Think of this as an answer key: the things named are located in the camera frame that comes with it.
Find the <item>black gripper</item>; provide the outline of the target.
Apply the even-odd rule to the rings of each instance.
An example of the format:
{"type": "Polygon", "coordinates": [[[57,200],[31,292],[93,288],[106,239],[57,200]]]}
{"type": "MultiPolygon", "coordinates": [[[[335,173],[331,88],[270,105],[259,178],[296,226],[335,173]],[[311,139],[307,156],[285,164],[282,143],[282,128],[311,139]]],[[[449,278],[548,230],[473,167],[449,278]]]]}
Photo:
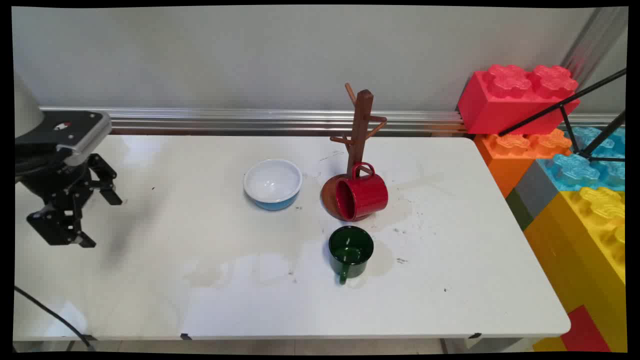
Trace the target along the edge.
{"type": "Polygon", "coordinates": [[[14,174],[43,202],[40,210],[26,216],[26,221],[50,246],[94,248],[96,242],[82,229],[82,209],[92,191],[99,191],[112,206],[122,205],[114,184],[118,174],[98,153],[90,153],[78,165],[66,163],[62,156],[68,153],[16,151],[14,174]],[[97,180],[92,180],[90,170],[97,180]]]}

